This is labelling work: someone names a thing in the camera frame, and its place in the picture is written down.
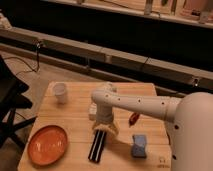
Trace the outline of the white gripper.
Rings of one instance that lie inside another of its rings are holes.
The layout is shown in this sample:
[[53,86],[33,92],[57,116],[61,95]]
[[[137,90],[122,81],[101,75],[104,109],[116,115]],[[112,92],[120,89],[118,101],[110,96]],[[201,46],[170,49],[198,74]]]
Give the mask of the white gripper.
[[114,121],[113,108],[111,106],[97,105],[96,121],[92,126],[93,130],[109,132],[114,136],[119,134],[119,129]]

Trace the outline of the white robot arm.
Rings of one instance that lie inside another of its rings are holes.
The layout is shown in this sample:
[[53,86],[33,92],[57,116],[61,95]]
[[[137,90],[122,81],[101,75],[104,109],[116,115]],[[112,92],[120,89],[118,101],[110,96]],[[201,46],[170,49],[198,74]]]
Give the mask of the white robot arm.
[[171,171],[213,171],[213,94],[136,96],[119,94],[106,83],[91,93],[91,99],[97,105],[94,129],[107,125],[110,132],[118,133],[114,107],[170,122]]

